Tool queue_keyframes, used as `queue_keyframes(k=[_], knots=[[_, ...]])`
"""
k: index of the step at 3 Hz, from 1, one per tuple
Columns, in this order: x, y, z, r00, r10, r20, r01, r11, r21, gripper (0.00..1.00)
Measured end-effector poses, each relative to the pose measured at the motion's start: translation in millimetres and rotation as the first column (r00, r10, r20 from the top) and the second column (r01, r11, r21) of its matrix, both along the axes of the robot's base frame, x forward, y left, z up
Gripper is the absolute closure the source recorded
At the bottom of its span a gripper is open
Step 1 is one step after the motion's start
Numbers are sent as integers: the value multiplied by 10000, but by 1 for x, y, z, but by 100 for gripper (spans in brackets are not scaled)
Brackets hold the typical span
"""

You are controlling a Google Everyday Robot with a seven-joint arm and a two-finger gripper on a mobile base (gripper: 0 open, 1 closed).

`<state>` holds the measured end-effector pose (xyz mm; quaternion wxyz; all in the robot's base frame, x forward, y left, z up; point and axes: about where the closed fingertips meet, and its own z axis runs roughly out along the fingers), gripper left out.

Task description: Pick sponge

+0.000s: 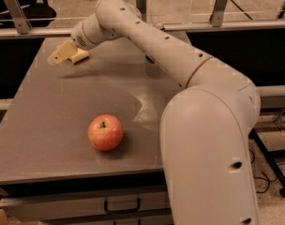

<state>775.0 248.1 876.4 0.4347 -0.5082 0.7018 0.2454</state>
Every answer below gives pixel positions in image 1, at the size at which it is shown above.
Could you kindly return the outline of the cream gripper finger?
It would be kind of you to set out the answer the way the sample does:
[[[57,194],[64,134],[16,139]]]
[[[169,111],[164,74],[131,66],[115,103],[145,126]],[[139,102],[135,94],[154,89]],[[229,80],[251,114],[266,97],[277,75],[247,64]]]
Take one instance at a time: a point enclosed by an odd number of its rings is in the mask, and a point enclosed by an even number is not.
[[[58,65],[75,55],[78,47],[73,40],[67,40],[59,45],[56,50],[48,57],[47,61],[51,65]]]

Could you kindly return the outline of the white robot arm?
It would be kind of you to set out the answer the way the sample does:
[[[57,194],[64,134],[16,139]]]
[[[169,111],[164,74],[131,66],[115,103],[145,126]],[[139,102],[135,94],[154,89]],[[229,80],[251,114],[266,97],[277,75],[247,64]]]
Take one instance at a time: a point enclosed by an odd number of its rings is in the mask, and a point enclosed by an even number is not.
[[[49,57],[127,38],[181,87],[161,117],[159,143],[174,225],[260,225],[248,135],[261,109],[251,79],[144,22],[124,0],[98,0]]]

